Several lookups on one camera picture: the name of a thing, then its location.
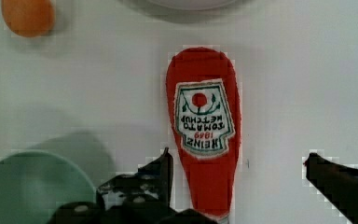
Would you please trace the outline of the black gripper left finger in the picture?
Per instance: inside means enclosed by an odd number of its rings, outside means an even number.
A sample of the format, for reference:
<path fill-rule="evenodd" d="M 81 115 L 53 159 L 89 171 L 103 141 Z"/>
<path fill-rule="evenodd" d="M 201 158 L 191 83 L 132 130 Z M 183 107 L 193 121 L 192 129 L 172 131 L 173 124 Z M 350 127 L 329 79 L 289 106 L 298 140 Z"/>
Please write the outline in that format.
<path fill-rule="evenodd" d="M 167 148 L 133 175 L 117 175 L 96 189 L 96 201 L 60 206 L 48 224 L 218 224 L 194 209 L 170 206 L 173 157 Z"/>

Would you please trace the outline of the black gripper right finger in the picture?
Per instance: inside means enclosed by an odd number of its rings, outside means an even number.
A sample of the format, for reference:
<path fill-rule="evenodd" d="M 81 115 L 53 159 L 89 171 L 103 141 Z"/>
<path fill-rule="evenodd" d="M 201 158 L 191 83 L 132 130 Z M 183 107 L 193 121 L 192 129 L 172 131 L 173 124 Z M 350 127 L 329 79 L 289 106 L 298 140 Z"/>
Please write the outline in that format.
<path fill-rule="evenodd" d="M 358 169 L 310 153 L 306 178 L 352 224 L 358 224 Z"/>

